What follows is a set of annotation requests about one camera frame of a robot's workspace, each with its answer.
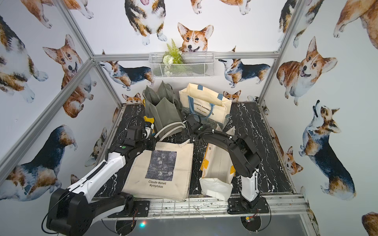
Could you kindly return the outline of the white bag with yellow handles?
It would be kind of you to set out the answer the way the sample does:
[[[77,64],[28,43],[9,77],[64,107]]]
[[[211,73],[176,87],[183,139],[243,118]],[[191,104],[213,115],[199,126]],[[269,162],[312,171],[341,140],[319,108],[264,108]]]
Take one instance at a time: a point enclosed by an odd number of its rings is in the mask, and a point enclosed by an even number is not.
[[[201,193],[222,201],[228,201],[231,196],[235,176],[228,151],[208,144],[201,165],[202,176],[199,179]]]

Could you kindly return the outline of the yellow plastic toy shovel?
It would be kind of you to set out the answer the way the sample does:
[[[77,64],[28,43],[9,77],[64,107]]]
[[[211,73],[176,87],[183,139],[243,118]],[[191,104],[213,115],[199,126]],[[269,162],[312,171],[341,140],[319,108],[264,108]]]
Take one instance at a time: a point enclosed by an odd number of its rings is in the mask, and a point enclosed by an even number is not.
[[[142,102],[143,102],[144,107],[146,107],[145,99],[142,100]],[[155,119],[154,119],[153,117],[149,118],[149,117],[147,117],[147,116],[144,116],[144,121],[145,121],[145,122],[148,122],[148,123],[151,123],[151,124],[154,124],[154,123],[155,123]]]

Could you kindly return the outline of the cream canvas bag with print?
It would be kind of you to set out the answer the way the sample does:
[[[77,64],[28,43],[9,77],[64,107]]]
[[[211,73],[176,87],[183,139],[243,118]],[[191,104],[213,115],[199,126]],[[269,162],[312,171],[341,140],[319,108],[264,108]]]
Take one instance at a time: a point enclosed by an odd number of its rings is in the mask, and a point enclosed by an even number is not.
[[[194,144],[160,139],[154,151],[145,150],[131,167],[122,192],[136,198],[184,201],[189,194]]]

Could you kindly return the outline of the grey-green canvas bag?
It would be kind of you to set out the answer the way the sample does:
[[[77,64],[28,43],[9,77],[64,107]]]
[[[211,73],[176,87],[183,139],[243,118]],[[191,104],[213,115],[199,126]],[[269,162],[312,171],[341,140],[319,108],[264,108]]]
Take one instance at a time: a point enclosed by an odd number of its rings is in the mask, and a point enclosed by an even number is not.
[[[162,81],[157,91],[146,87],[142,94],[145,100],[145,115],[154,119],[156,132],[167,125],[182,121],[176,107],[179,101],[170,84]]]

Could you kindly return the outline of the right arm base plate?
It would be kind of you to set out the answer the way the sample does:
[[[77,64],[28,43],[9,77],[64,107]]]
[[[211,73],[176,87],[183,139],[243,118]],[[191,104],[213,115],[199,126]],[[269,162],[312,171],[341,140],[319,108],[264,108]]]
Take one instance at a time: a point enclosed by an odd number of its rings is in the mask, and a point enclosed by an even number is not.
[[[249,202],[244,197],[229,198],[227,204],[228,214],[255,214],[269,213],[270,209],[267,200],[262,196],[257,196],[253,201]]]

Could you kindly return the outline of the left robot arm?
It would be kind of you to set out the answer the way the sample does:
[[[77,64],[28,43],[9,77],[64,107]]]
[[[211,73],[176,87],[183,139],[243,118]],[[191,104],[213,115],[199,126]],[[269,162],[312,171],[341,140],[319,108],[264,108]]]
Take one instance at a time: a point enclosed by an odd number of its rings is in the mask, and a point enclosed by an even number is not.
[[[49,210],[42,219],[44,233],[65,236],[82,236],[96,222],[116,214],[125,213],[136,217],[134,196],[118,193],[112,197],[95,201],[93,198],[106,182],[119,170],[135,160],[145,150],[154,150],[156,140],[152,136],[154,120],[136,117],[139,125],[127,124],[123,140],[109,148],[105,159],[66,189],[57,189],[50,198]]]

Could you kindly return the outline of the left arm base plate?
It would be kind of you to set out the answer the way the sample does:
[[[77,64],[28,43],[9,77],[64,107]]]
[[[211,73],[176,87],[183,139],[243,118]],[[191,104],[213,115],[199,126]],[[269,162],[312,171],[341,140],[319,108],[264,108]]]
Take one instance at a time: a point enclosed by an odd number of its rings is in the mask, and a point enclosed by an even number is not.
[[[134,201],[132,208],[125,205],[124,209],[120,212],[116,212],[109,215],[108,218],[135,218],[135,217],[147,217],[150,208],[150,201]]]

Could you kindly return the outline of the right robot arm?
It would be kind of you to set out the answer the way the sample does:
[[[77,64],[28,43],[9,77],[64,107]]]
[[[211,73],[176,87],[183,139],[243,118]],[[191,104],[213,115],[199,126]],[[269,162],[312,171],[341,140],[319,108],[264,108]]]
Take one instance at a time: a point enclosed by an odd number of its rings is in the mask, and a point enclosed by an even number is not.
[[[242,181],[241,197],[246,203],[259,196],[258,173],[260,153],[248,135],[237,136],[232,128],[227,132],[204,125],[197,115],[186,115],[190,138],[207,144],[202,161],[200,178],[204,195],[226,201],[232,192],[232,179],[239,174]]]

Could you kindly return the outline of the artificial green fern plant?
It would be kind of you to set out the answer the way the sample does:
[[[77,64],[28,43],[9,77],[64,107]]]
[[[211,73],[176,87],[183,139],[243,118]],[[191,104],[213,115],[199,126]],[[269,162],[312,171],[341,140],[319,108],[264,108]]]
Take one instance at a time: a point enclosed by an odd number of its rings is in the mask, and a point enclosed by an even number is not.
[[[171,44],[167,43],[167,52],[162,58],[162,63],[164,65],[164,74],[168,77],[184,72],[182,52],[173,39]]]

